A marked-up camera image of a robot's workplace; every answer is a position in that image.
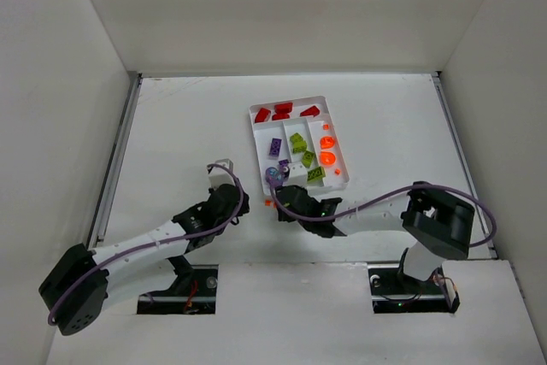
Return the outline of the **small orange lego pieces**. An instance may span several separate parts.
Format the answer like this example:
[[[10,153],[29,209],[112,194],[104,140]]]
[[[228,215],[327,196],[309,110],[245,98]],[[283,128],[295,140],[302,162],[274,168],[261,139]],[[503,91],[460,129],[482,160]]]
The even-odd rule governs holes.
[[[267,168],[277,168],[284,175],[284,184],[286,185],[285,179],[288,177],[288,166],[292,163],[301,162],[303,153],[292,153],[290,136],[296,132],[307,142],[307,150],[315,153],[315,159],[311,167],[307,168],[307,171],[317,167],[323,167],[326,171],[326,177],[322,181],[304,185],[309,194],[322,195],[344,189],[348,185],[349,177],[347,176],[344,158],[333,125],[325,120],[293,119],[290,121],[274,121],[263,127],[256,127],[254,130],[256,154],[264,194],[269,194],[269,185],[265,180]],[[281,138],[283,141],[278,158],[268,155],[272,138]],[[290,163],[286,167],[281,167],[279,161],[285,159]]]

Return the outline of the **purple sloped lego brick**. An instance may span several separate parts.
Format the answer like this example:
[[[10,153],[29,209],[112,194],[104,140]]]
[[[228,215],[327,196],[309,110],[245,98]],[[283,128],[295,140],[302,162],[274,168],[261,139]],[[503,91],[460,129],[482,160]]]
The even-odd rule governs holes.
[[[265,180],[270,185],[282,185],[284,175],[275,167],[269,167],[265,171]]]

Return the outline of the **lime green small lego brick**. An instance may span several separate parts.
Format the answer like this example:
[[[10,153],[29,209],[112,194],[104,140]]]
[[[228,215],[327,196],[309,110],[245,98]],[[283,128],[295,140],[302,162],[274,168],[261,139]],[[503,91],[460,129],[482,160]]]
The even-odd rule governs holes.
[[[300,140],[292,144],[292,153],[304,153],[308,149],[307,142],[305,140]]]

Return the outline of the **red curved lego brick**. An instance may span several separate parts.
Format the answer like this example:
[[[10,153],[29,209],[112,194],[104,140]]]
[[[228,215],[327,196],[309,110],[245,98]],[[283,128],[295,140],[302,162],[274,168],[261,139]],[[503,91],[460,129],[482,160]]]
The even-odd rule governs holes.
[[[278,113],[272,116],[272,121],[282,121],[290,118],[291,116],[288,113]]]

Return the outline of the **small red lego brick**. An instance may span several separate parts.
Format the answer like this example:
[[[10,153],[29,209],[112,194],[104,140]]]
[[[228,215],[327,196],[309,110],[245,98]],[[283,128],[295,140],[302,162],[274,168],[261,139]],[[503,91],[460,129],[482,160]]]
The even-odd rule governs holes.
[[[312,105],[305,110],[303,110],[299,116],[300,117],[316,117],[321,113],[321,110],[316,106]]]

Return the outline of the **red square lego brick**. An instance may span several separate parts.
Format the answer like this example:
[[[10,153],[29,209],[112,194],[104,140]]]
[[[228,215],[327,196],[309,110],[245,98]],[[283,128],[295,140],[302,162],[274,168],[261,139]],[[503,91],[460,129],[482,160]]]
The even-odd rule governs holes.
[[[276,114],[288,114],[292,112],[292,108],[293,108],[292,102],[280,103],[274,106],[274,111]]]

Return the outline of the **red flower lego brick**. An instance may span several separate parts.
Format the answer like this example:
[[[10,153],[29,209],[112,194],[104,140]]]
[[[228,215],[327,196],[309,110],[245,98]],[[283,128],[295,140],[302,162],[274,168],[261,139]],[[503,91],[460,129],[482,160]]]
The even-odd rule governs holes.
[[[271,114],[272,114],[272,112],[271,112],[270,109],[265,108],[265,107],[261,107],[258,110],[258,112],[256,113],[254,123],[258,124],[258,123],[263,123],[263,122],[268,121],[271,117]]]

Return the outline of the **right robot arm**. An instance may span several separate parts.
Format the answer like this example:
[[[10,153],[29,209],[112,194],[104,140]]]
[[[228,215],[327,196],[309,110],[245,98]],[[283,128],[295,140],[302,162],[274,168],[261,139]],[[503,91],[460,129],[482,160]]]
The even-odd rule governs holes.
[[[408,233],[415,244],[403,252],[400,271],[414,280],[429,280],[444,262],[468,258],[475,208],[448,187],[415,182],[362,205],[318,200],[298,185],[272,186],[270,193],[279,221],[296,221],[321,238]]]

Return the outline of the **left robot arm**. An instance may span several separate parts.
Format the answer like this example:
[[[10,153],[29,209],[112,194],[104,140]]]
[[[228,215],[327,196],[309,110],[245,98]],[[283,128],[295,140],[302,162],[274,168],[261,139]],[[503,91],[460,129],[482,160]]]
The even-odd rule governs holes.
[[[223,184],[145,234],[94,249],[69,247],[38,288],[48,325],[63,336],[80,332],[114,302],[116,286],[157,263],[165,262],[173,277],[181,275],[186,254],[210,244],[249,211],[248,194],[239,185]]]

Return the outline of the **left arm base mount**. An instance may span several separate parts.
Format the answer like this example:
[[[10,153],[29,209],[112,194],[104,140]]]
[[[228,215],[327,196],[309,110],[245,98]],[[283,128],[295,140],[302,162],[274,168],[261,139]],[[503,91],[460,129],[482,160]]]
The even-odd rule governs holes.
[[[169,288],[138,298],[138,315],[213,315],[216,311],[219,267],[191,265],[183,256],[172,257],[176,278]]]

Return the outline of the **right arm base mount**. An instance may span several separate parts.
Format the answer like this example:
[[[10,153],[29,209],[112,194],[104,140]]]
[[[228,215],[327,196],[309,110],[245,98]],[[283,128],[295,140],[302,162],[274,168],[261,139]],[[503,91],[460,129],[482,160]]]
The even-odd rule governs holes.
[[[435,268],[427,280],[403,273],[402,262],[368,266],[371,304],[375,314],[453,315],[461,306],[454,280]]]

